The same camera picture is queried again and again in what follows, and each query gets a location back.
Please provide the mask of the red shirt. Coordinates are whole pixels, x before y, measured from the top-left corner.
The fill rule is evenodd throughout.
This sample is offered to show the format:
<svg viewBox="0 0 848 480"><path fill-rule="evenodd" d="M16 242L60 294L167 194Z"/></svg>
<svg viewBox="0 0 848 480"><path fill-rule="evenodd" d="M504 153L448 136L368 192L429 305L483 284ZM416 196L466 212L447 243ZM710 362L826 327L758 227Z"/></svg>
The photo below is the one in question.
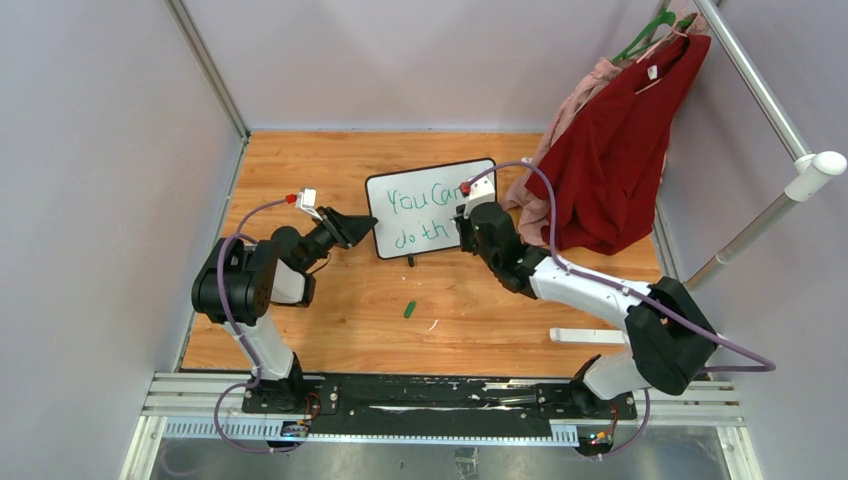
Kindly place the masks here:
<svg viewBox="0 0 848 480"><path fill-rule="evenodd" d="M625 68L541 159L526 186L550 201L541 233L558 249L614 255L650 234L672 121L710 45L690 33Z"/></svg>

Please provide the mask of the green marker cap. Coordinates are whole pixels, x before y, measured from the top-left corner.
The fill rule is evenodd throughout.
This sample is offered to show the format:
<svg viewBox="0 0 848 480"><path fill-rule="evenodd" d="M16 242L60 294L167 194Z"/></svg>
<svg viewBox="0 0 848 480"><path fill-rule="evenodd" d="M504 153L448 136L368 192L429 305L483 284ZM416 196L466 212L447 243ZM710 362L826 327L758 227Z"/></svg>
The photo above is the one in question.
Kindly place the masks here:
<svg viewBox="0 0 848 480"><path fill-rule="evenodd" d="M410 302L407 304L407 306L406 306L406 308L405 308L405 310L404 310L404 318L405 318L405 319L409 319L409 318L412 316L412 314L413 314L413 312L414 312L414 310L415 310L416 306L417 306L417 302L416 302L416 301L410 301Z"/></svg>

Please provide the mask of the white whiteboard black frame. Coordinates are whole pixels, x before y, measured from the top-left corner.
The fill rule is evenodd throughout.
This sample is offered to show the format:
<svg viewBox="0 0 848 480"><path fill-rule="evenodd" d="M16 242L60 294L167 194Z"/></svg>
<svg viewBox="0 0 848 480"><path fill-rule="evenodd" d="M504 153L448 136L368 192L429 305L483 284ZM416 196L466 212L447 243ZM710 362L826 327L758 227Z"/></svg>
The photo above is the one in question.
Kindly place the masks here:
<svg viewBox="0 0 848 480"><path fill-rule="evenodd" d="M459 246L453 217L464 201L460 185L494 165L493 159L480 158L368 177L377 256L390 260Z"/></svg>

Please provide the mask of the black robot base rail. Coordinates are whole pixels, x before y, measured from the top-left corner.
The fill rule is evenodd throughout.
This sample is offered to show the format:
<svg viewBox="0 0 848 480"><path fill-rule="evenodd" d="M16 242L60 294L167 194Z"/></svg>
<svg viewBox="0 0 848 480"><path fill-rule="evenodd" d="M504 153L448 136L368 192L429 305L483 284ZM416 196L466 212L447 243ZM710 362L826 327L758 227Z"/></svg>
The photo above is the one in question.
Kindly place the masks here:
<svg viewBox="0 0 848 480"><path fill-rule="evenodd" d="M731 384L697 381L683 394L622 394L582 412L562 379L319 373L294 407L242 374L158 373L137 448L187 440L251 452L303 444L565 447L605 455L649 429L712 429L725 449L749 435Z"/></svg>

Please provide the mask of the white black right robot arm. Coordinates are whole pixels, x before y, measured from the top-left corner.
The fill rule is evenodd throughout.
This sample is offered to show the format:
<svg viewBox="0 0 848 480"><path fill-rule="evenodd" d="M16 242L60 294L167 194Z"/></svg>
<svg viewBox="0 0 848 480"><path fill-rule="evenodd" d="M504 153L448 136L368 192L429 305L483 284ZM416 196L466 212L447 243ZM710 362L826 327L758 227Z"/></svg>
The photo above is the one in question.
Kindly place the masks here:
<svg viewBox="0 0 848 480"><path fill-rule="evenodd" d="M681 395L717 349L713 328L677 280L633 282L568 263L524 243L496 202L459 206L454 221L462 251L479 256L506 290L581 310L625 334L625 348L591 357L564 389L565 403L584 417L635 390Z"/></svg>

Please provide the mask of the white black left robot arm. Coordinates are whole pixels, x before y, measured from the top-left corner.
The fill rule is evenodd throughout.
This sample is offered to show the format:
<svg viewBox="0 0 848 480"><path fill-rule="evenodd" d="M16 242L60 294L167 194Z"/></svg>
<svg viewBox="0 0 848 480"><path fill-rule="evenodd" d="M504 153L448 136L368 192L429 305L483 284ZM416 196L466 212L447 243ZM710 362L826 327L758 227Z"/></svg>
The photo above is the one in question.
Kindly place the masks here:
<svg viewBox="0 0 848 480"><path fill-rule="evenodd" d="M334 248L358 245L377 223L370 215L320 207L313 229L305 234L282 226L266 240L236 233L220 238L212 248L193 282L191 303L196 312L221 325L249 360L246 412L310 410L315 393L297 354L277 331L270 308L308 307L316 289L315 264L329 259Z"/></svg>

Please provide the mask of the metal clothes rack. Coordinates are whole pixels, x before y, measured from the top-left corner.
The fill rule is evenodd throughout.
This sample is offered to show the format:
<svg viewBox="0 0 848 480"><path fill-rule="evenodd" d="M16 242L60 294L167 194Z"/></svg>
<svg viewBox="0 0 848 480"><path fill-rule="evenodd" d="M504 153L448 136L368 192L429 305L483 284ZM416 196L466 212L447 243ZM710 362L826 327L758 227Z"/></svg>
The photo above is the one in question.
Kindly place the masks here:
<svg viewBox="0 0 848 480"><path fill-rule="evenodd" d="M780 369L847 339L847 178L786 195L805 155L847 151L847 5L701 1L712 48L671 134L657 271Z"/></svg>

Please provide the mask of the green clothes hanger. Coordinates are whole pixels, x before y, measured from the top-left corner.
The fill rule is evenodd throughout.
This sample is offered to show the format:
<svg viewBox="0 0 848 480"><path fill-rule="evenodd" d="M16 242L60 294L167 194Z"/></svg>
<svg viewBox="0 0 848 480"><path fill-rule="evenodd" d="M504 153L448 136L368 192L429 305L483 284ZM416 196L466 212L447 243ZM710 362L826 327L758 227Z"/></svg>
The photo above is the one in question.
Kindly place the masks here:
<svg viewBox="0 0 848 480"><path fill-rule="evenodd" d="M648 53L658 49L663 41L670 39L673 36L684 36L685 30L692 25L695 17L695 13L689 13L679 17L677 13L668 10L658 13L648 22L636 38L618 55L616 55L611 62L613 64L617 64L628 60L633 56L643 58ZM654 40L654 34L663 25L668 26L669 31L665 36Z"/></svg>

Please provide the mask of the pink garment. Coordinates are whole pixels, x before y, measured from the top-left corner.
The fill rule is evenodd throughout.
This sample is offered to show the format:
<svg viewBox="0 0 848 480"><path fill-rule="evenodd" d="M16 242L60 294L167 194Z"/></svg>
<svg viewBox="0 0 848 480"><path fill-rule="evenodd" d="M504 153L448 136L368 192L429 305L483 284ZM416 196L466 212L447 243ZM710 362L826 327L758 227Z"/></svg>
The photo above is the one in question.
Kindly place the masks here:
<svg viewBox="0 0 848 480"><path fill-rule="evenodd" d="M696 14L695 20L692 25L685 30L684 36L673 36L672 38L663 41L658 49L666 47L677 37L685 37L690 33L706 35L705 21L698 13L693 13ZM589 100L594 98L603 87L607 86L628 66L652 57L656 50L648 53L643 58L634 56L617 64L613 64L606 58L600 59L596 63L594 69L578 83L574 91L559 107L554 119L551 121L547 131L543 134L542 139L537 146L536 152L530 161L531 164L538 167L541 159L548 153L558 138L571 125L577 113L588 103ZM541 200L537 198L527 189L527 180L532 175L536 174L531 171L527 171L521 177L517 178L502 197L501 203L506 209L520 209L521 214L518 219L517 230L526 243L536 246L545 246L551 239L555 240L555 236L553 234L544 236L541 233L542 227L549 223L546 216L551 211L551 203L548 200Z"/></svg>

